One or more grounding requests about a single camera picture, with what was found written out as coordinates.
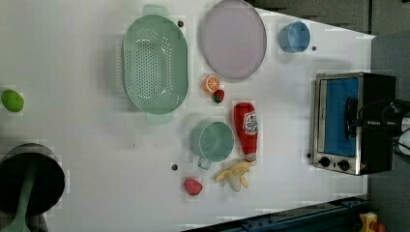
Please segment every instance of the orange slice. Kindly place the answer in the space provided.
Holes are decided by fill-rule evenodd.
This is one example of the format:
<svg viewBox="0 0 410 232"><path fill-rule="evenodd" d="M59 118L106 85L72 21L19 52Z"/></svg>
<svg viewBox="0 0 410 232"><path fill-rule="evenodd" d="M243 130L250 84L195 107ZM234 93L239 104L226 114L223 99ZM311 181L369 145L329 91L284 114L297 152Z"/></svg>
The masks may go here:
<svg viewBox="0 0 410 232"><path fill-rule="evenodd" d="M220 87L220 81L213 75L208 76L205 79L204 91L208 93L214 93Z"/></svg>

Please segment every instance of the green lime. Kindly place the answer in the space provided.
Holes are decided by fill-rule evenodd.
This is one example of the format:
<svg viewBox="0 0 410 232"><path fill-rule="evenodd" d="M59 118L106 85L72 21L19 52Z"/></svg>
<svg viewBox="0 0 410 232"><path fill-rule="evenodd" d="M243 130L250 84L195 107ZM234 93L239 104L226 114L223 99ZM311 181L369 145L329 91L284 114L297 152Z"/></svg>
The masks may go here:
<svg viewBox="0 0 410 232"><path fill-rule="evenodd" d="M1 102L8 110L17 113L23 109L24 98L14 90L6 90L1 95Z"/></svg>

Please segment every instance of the black pot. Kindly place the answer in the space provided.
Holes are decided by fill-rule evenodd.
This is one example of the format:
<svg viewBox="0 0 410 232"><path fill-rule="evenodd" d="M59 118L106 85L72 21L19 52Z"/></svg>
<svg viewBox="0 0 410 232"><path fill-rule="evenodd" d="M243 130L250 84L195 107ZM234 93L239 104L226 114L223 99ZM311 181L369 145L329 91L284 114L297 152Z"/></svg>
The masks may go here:
<svg viewBox="0 0 410 232"><path fill-rule="evenodd" d="M39 144L24 144L11 150L0 163L0 211L15 215L28 161L36 174L26 216L33 217L51 209L65 188L63 169L52 152Z"/></svg>

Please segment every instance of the red strawberry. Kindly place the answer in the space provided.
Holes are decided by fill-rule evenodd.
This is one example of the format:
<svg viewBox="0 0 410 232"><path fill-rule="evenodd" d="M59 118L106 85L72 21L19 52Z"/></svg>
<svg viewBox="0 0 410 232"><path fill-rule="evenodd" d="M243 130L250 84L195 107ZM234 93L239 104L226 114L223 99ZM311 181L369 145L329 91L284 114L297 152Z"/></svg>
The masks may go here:
<svg viewBox="0 0 410 232"><path fill-rule="evenodd" d="M221 103L223 101L223 97L225 97L225 92L223 92L223 90L217 90L214 93L214 101L216 103Z"/></svg>
<svg viewBox="0 0 410 232"><path fill-rule="evenodd" d="M189 195L197 195L202 191L202 185L194 179L187 179L184 186Z"/></svg>

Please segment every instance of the white tabletop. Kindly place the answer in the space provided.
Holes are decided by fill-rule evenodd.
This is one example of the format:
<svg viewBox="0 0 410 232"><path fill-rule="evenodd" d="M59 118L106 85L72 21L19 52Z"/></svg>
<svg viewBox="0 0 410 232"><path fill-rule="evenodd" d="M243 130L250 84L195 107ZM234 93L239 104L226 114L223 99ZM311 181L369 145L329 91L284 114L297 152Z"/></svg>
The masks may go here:
<svg viewBox="0 0 410 232"><path fill-rule="evenodd" d="M46 213L50 231L181 231L366 193L366 177L316 169L306 154L312 81L317 73L368 71L372 36L304 20L317 50L287 54L278 31L298 18L258 10L268 35L265 60L243 82L222 78L226 98L216 105L200 89L213 71L197 37L217 2L2 1L0 87L21 93L25 105L16 114L1 106L0 154L38 142L61 161L67 187ZM146 3L166 6L186 25L189 93L165 125L147 123L121 79L121 42ZM258 164L238 193L212 177L241 157L239 140L209 171L197 167L189 144L190 129L203 119L232 126L236 101L254 102L260 126ZM200 179L200 195L184 192L187 177Z"/></svg>

